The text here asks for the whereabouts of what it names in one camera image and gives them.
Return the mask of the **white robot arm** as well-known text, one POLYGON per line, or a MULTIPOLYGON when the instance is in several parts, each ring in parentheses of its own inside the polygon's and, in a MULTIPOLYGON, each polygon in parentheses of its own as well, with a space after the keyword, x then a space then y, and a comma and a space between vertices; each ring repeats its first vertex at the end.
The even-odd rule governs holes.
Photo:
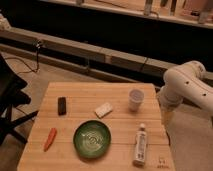
POLYGON ((162 111, 161 122, 168 126, 173 110, 186 98, 213 116, 213 87, 202 81, 206 69, 199 61, 189 61, 169 68, 163 75, 164 85, 157 93, 162 111))

